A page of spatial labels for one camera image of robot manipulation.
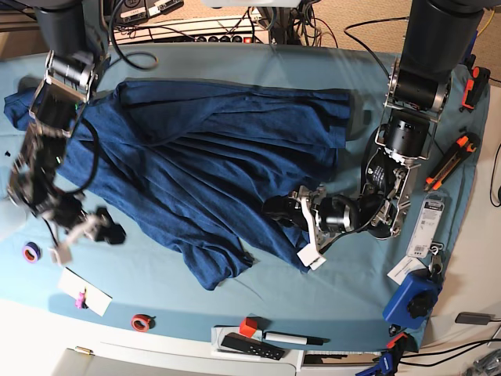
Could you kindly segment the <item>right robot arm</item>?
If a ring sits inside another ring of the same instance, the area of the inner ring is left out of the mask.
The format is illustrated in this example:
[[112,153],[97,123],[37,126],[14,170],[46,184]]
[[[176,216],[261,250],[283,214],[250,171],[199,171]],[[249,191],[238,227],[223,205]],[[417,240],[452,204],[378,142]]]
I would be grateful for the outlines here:
[[[14,204],[70,232],[89,226],[90,239],[122,244],[125,232],[104,207],[86,212],[81,200],[96,177],[99,137],[82,114],[110,65],[109,31],[101,1],[30,1],[49,54],[44,77],[28,107],[24,141],[9,176]],[[89,177],[72,191],[54,183],[67,144],[84,125],[92,137]]]

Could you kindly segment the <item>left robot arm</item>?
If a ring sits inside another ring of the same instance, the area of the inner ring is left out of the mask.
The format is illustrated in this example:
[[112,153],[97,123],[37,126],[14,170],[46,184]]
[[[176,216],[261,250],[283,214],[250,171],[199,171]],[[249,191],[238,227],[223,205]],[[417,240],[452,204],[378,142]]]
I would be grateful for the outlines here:
[[464,57],[491,1],[414,1],[400,57],[388,74],[380,125],[361,163],[360,194],[328,195],[301,186],[268,199],[265,215],[284,226],[336,240],[363,231],[385,240],[399,235],[421,160],[431,153],[452,91],[452,71]]

